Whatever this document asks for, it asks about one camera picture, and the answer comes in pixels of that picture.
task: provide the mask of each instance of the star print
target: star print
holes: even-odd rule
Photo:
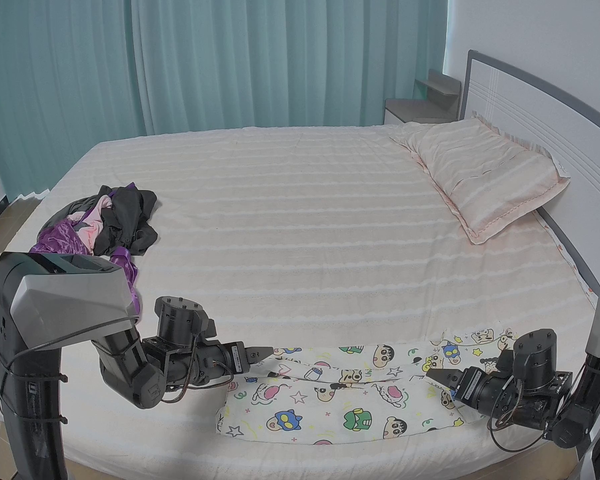
[[[244,434],[240,431],[240,425],[237,427],[232,427],[229,425],[229,432],[225,432],[225,434],[229,434],[231,437],[244,436]]]
[[[295,395],[289,395],[289,398],[294,399],[294,405],[304,404],[304,399],[307,398],[307,395],[303,395],[302,393],[300,393],[300,391],[298,391],[298,393],[296,393]]]
[[[398,377],[398,373],[402,373],[400,366],[396,368],[389,368],[389,372],[387,373],[387,375],[393,375],[394,377]]]

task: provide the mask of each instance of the headboard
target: headboard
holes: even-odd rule
[[[544,146],[571,175],[539,209],[589,286],[600,293],[600,112],[537,76],[469,50],[460,119],[476,112]]]

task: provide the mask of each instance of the striped pillowcase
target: striped pillowcase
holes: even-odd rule
[[[480,117],[400,127],[393,137],[431,176],[474,244],[558,195],[569,176],[544,148],[519,140]]]

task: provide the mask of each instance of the floor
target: floor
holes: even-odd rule
[[[17,200],[0,216],[0,253],[38,205],[30,198]],[[494,464],[457,480],[560,480],[565,479],[576,464],[575,452],[545,444],[508,460]],[[76,480],[119,480],[80,464],[67,461]],[[0,479],[9,480],[15,472],[4,424],[0,422]]]

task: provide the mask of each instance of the teal curtain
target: teal curtain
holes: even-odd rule
[[[371,125],[441,69],[447,0],[0,0],[0,175],[144,134]]]
[[[447,0],[131,0],[148,133],[372,125],[441,70]]]
[[[92,146],[143,135],[130,0],[0,0],[0,177],[53,187]]]

